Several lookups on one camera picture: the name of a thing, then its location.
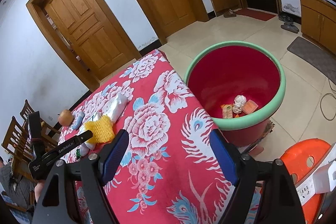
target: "chair backrest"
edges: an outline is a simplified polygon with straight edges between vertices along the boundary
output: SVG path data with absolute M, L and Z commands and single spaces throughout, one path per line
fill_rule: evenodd
M 12 117 L 1 146 L 19 160 L 29 162 L 32 159 L 28 132 Z
M 28 119 L 28 115 L 35 112 L 32 107 L 30 106 L 30 104 L 28 103 L 28 100 L 25 100 L 25 105 L 23 106 L 23 109 L 20 112 L 21 117 L 25 120 L 25 122 Z

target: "plaid fabric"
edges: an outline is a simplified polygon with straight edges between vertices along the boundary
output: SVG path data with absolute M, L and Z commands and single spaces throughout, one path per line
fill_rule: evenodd
M 3 200 L 7 203 L 11 203 L 16 205 L 16 203 L 14 203 L 10 197 L 6 196 L 6 195 L 1 195 Z M 10 209 L 10 211 L 12 212 L 12 214 L 14 215 L 14 217 L 16 218 L 16 220 L 20 223 L 20 224 L 29 224 L 29 219 L 27 217 L 27 214 L 24 212 L 21 212 L 19 210 L 15 210 L 15 209 Z

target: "cabinet door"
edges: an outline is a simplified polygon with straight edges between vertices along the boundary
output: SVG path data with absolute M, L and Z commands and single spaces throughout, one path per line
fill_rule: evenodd
M 321 14 L 305 6 L 301 6 L 301 31 L 319 41 Z
M 336 54 L 336 23 L 322 16 L 320 43 Z

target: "white power strip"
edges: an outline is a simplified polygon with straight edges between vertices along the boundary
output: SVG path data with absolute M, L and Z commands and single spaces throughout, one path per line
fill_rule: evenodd
M 336 159 L 336 145 L 333 144 L 328 152 L 326 153 L 326 156 L 320 160 L 320 162 L 314 167 L 313 170 L 311 170 L 300 182 L 299 184 L 295 185 L 297 194 L 300 198 L 301 205 L 305 205 L 305 203 L 312 198 L 313 195 L 315 195 L 315 186 L 313 181 L 313 174 L 316 172 L 316 170 L 324 165 L 327 165 L 328 163 L 332 162 Z

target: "red bucket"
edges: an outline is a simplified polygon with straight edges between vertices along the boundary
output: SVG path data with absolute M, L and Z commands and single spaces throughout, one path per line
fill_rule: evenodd
M 243 41 L 221 42 L 205 49 L 193 60 L 184 80 L 226 139 L 236 146 L 249 145 L 263 134 L 286 89 L 279 61 L 267 50 Z M 237 95 L 253 100 L 257 110 L 222 119 L 221 105 L 233 104 Z

